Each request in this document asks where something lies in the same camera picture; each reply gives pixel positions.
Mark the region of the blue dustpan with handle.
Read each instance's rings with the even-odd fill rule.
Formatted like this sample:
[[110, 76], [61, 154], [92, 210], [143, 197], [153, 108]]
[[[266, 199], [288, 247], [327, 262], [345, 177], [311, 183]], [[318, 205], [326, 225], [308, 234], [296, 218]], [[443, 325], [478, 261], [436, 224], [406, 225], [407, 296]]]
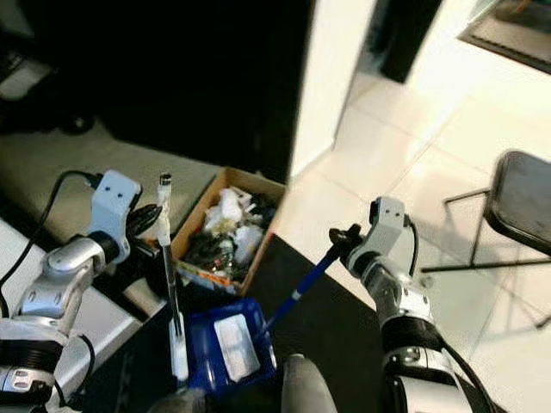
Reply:
[[[278, 365], [276, 365], [276, 355], [271, 338], [273, 327], [300, 302], [300, 299], [311, 290], [318, 280], [323, 278], [327, 268], [343, 256], [347, 256], [347, 252], [327, 251], [322, 261], [314, 265], [314, 268], [307, 273], [306, 278], [287, 299], [280, 303], [271, 316], [264, 315], [258, 300], [249, 298], [233, 300], [232, 303], [188, 315], [185, 327], [188, 328], [190, 377], [186, 381], [186, 386], [221, 397], [267, 380], [272, 374], [275, 374]], [[261, 362], [261, 369], [247, 378], [232, 382], [229, 380], [223, 354], [218, 346], [214, 323], [216, 320], [237, 314], [244, 315], [247, 320], [253, 346], [255, 346]]]

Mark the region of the white tissue packet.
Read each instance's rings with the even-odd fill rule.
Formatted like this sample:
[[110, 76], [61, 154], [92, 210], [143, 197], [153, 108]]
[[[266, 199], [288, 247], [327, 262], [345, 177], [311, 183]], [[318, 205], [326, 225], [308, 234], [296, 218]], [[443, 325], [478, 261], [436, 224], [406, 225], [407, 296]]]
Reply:
[[229, 380], [238, 382], [258, 373], [262, 366], [245, 316], [237, 314], [216, 320], [214, 328]]

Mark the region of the cardboard box of rubbish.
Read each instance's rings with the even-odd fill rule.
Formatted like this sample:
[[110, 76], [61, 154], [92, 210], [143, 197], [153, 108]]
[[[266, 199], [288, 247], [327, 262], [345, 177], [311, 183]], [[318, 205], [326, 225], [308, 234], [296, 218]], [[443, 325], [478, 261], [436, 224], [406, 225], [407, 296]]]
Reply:
[[273, 236], [287, 185], [218, 170], [170, 245], [170, 283], [243, 296]]

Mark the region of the grey robot right leg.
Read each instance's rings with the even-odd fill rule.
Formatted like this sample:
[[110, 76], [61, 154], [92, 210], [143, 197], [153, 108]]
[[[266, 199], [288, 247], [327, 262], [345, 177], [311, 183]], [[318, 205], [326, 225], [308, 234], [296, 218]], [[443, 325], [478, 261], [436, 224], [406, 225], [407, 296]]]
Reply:
[[338, 413], [330, 389], [315, 363], [291, 354], [282, 370], [281, 413]]

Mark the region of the grey robot leg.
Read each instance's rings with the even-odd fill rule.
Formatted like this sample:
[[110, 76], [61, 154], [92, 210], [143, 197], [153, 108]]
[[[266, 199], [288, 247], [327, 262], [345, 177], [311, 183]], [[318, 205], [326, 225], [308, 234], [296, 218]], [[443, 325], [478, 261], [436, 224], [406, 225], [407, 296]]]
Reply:
[[207, 394], [200, 389], [180, 389], [154, 402], [146, 413], [209, 413]]
[[281, 413], [338, 413], [330, 389], [315, 363], [291, 354], [282, 370]]

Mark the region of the grey robot left leg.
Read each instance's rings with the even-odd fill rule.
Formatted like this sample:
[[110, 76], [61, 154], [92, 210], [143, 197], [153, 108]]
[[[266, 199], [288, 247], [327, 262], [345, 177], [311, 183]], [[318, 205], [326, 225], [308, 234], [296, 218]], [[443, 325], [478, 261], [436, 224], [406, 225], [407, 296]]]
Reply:
[[146, 413], [209, 413], [207, 394], [200, 389], [180, 389], [154, 402]]

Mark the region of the dark door mat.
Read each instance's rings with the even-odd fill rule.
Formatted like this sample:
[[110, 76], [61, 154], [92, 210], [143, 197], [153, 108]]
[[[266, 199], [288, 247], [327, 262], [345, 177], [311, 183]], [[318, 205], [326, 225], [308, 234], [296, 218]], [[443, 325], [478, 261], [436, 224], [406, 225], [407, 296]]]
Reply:
[[458, 39], [551, 76], [551, 0], [476, 0]]

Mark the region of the black metal frame chair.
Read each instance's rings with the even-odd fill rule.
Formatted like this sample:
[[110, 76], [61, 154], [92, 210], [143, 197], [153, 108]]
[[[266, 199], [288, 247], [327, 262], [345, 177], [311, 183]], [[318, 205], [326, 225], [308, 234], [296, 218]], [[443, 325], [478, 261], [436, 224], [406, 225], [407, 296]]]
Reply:
[[544, 259], [477, 262], [481, 227], [476, 225], [471, 253], [466, 263], [421, 268], [422, 273], [551, 264], [551, 161], [528, 152], [510, 149], [500, 154], [488, 188], [445, 198], [443, 204], [484, 197], [480, 220], [499, 235], [543, 253]]

